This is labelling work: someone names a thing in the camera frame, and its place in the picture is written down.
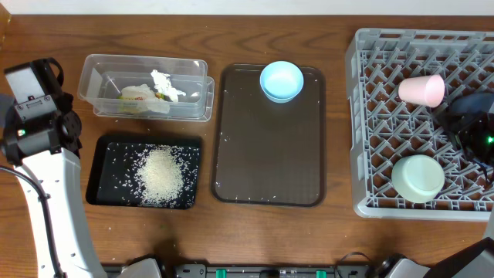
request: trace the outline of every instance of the wooden table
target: wooden table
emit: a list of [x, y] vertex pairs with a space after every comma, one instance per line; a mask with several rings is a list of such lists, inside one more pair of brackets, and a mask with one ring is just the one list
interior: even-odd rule
[[[480, 240], [485, 223], [363, 219], [352, 208], [350, 111], [344, 53], [363, 27], [494, 31], [492, 17], [404, 16], [20, 16], [0, 52], [0, 69], [53, 56], [66, 72], [63, 89], [77, 93], [92, 53], [203, 59], [219, 84], [231, 63], [286, 59], [319, 68], [327, 84], [327, 197], [316, 208], [230, 205], [209, 189], [217, 106], [207, 123], [96, 117], [75, 99], [83, 122], [81, 191], [86, 192], [97, 139], [112, 131], [199, 135], [204, 155], [195, 206], [187, 211], [88, 205], [87, 221], [103, 263], [156, 253], [170, 264], [334, 264], [361, 251], [379, 260], [403, 253], [434, 264]], [[9, 92], [4, 78], [2, 92]], [[24, 195], [0, 174], [0, 276], [36, 276], [36, 254]]]

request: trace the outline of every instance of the plastic bin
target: plastic bin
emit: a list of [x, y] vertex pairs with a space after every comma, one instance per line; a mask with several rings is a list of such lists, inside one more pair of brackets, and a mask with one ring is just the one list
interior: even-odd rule
[[[477, 164], [453, 149], [434, 115], [461, 95], [494, 93], [494, 32], [360, 29], [345, 63], [355, 212], [376, 218], [487, 221], [494, 188], [486, 187]], [[403, 79], [432, 74], [445, 80], [439, 107], [399, 99]], [[391, 183], [394, 163], [417, 153], [433, 157], [445, 171], [445, 186], [425, 204], [405, 200]]]
[[[156, 92], [153, 70], [170, 74], [171, 85], [187, 96], [179, 102], [118, 99], [127, 86], [147, 84]], [[93, 54], [84, 63], [78, 95], [98, 116], [207, 121], [214, 98], [214, 81], [207, 72], [207, 63], [198, 59]]]

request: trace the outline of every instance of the plastic crate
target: plastic crate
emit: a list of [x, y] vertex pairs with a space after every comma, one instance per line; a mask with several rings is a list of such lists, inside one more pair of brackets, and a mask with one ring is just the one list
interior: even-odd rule
[[[360, 29], [345, 56], [350, 101], [352, 199], [362, 217], [487, 221], [494, 188], [466, 161], [434, 121], [456, 97], [494, 93], [494, 32]], [[430, 109], [401, 102], [405, 78], [440, 74], [445, 101]], [[415, 204], [391, 184], [393, 164], [426, 154], [445, 170], [434, 200]]]

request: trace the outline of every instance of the light blue bowl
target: light blue bowl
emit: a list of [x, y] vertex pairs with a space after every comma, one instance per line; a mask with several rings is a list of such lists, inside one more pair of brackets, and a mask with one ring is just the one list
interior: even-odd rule
[[261, 88], [273, 102], [286, 103], [300, 93], [303, 87], [303, 74], [290, 62], [270, 63], [261, 72]]

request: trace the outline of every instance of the black tray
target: black tray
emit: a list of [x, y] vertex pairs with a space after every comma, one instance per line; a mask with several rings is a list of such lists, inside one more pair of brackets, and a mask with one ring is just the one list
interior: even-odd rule
[[199, 138], [169, 138], [148, 137], [143, 135], [115, 134], [104, 135], [96, 143], [93, 166], [87, 185], [86, 200], [91, 205], [118, 205], [118, 206], [147, 206], [142, 205], [142, 198], [136, 196], [132, 189], [137, 182], [132, 180], [132, 187], [123, 187], [119, 183], [127, 177], [133, 177], [136, 171], [132, 170], [132, 151], [143, 151], [157, 145], [186, 147], [178, 156], [191, 162], [187, 171], [190, 188], [183, 191], [175, 200], [169, 203], [152, 206], [164, 209], [189, 209], [195, 202], [199, 161], [201, 155], [201, 139]]
[[265, 66], [223, 71], [211, 191], [223, 202], [317, 205], [326, 197], [324, 76], [301, 67], [302, 91], [274, 103], [259, 85]]

